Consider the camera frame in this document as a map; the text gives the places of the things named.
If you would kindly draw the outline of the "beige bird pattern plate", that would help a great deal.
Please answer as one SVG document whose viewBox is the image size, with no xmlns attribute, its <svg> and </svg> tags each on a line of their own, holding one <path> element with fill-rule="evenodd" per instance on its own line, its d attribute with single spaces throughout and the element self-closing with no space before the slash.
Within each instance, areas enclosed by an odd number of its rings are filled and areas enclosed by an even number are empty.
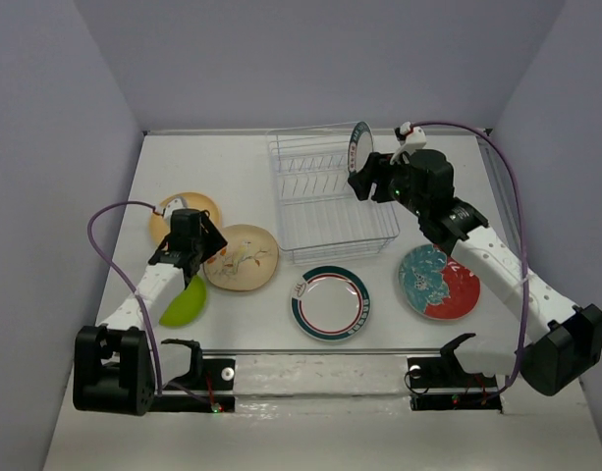
<svg viewBox="0 0 602 471">
<path fill-rule="evenodd" d="M 222 228 L 227 245 L 203 265 L 204 275 L 214 286 L 232 291 L 261 288 L 275 274 L 279 246 L 265 229 L 246 224 Z"/>
</svg>

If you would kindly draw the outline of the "dark green lettered plate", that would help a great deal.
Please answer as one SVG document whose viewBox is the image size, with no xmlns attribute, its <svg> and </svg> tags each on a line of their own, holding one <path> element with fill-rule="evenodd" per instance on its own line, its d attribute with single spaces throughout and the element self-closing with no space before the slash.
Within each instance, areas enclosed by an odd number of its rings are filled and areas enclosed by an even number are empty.
<svg viewBox="0 0 602 471">
<path fill-rule="evenodd" d="M 350 174 L 361 171 L 370 153 L 374 151 L 373 135 L 367 122 L 358 122 L 353 128 L 348 146 Z"/>
</svg>

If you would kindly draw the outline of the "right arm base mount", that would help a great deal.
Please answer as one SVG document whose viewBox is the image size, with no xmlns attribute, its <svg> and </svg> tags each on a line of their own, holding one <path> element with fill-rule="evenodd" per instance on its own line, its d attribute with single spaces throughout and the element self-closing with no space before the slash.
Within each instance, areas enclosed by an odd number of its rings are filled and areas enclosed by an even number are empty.
<svg viewBox="0 0 602 471">
<path fill-rule="evenodd" d="M 494 377 L 455 370 L 440 356 L 409 357 L 404 383 L 413 411 L 503 411 Z"/>
</svg>

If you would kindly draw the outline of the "white plate green red rim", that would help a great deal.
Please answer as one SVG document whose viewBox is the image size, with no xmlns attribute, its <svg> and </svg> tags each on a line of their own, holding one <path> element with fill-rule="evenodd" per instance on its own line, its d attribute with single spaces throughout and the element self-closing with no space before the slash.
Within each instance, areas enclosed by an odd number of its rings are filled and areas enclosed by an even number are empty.
<svg viewBox="0 0 602 471">
<path fill-rule="evenodd" d="M 304 334 L 324 342 L 341 342 L 365 327 L 371 297 L 357 274 L 340 266 L 323 265 L 295 280 L 290 311 Z"/>
</svg>

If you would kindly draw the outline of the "lime green plate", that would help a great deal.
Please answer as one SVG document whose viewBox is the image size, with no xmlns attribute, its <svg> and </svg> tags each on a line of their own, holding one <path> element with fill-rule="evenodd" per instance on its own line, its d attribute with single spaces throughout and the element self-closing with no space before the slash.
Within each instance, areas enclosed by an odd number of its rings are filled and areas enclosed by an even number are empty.
<svg viewBox="0 0 602 471">
<path fill-rule="evenodd" d="M 204 280 L 195 276 L 188 286 L 169 304 L 159 324 L 167 328 L 182 328 L 193 322 L 202 312 L 207 300 Z"/>
</svg>

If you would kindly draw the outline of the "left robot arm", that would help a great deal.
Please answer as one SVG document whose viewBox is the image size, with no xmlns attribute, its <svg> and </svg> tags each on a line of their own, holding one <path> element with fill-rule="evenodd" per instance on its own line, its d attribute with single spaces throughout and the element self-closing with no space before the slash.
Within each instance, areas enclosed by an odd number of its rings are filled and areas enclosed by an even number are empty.
<svg viewBox="0 0 602 471">
<path fill-rule="evenodd" d="M 235 381 L 231 358 L 209 358 L 196 340 L 155 336 L 157 327 L 190 324 L 206 302 L 199 271 L 219 265 L 225 271 L 247 261 L 254 270 L 243 280 L 268 284 L 275 275 L 278 245 L 272 238 L 251 238 L 246 254 L 230 243 L 231 231 L 219 229 L 206 209 L 150 205 L 153 216 L 167 218 L 161 239 L 139 283 L 125 283 L 130 295 L 103 322 L 82 327 L 76 336 L 73 404 L 81 411 L 142 416 L 175 411 L 180 399 L 193 399 L 197 410 L 229 410 L 224 396 Z M 289 290 L 279 289 L 259 302 L 242 297 L 221 300 L 214 312 L 216 331 L 237 340 L 278 339 L 288 324 L 325 342 L 354 337 L 372 317 L 377 303 L 367 284 L 339 266 L 320 266 L 301 276 Z"/>
</svg>

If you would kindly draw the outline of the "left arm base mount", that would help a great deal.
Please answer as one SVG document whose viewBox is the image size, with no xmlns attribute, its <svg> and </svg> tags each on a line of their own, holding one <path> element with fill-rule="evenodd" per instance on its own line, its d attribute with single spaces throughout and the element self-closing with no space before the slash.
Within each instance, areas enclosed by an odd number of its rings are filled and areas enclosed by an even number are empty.
<svg viewBox="0 0 602 471">
<path fill-rule="evenodd" d="M 236 409 L 236 359 L 204 357 L 202 372 L 171 380 L 154 398 L 150 412 L 232 413 Z"/>
</svg>

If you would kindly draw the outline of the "plain yellow plate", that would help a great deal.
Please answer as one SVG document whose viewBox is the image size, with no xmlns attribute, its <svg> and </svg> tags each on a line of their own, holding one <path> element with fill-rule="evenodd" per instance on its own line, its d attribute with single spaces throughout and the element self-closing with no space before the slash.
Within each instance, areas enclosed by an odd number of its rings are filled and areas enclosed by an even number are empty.
<svg viewBox="0 0 602 471">
<path fill-rule="evenodd" d="M 198 193 L 198 192 L 180 192 L 174 195 L 168 196 L 164 200 L 162 200 L 159 204 L 165 203 L 169 198 L 180 194 L 188 203 L 190 209 L 196 209 L 200 211 L 207 211 L 210 215 L 210 219 L 216 227 L 221 226 L 221 211 L 219 210 L 216 203 L 209 198 L 208 196 Z M 149 233 L 152 239 L 152 242 L 155 245 L 158 245 L 163 237 L 169 233 L 170 224 L 167 225 L 161 218 L 154 216 L 150 217 L 149 220 Z"/>
</svg>

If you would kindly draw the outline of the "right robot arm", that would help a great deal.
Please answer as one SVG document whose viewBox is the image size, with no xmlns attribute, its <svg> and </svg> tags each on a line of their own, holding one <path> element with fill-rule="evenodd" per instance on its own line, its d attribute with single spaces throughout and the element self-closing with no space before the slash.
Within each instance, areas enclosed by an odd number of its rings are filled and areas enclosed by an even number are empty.
<svg viewBox="0 0 602 471">
<path fill-rule="evenodd" d="M 459 385 L 473 373 L 521 376 L 553 396 L 596 365 L 602 350 L 602 310 L 579 306 L 532 272 L 503 244 L 488 220 L 455 195 L 454 168 L 437 150 L 416 150 L 395 162 L 389 153 L 348 158 L 348 183 L 360 201 L 396 201 L 416 216 L 422 234 L 468 268 L 520 322 L 510 365 L 491 353 L 459 350 L 463 335 L 446 344 L 440 377 Z"/>
</svg>

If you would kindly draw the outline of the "teal and red plate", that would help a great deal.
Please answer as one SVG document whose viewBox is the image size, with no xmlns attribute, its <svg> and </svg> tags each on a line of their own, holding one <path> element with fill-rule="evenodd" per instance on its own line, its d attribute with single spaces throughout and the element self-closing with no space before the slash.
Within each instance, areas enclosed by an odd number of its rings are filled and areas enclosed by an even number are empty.
<svg viewBox="0 0 602 471">
<path fill-rule="evenodd" d="M 481 294 L 479 278 L 433 244 L 404 255 L 398 283 L 410 308 L 435 321 L 461 320 L 476 307 Z"/>
</svg>

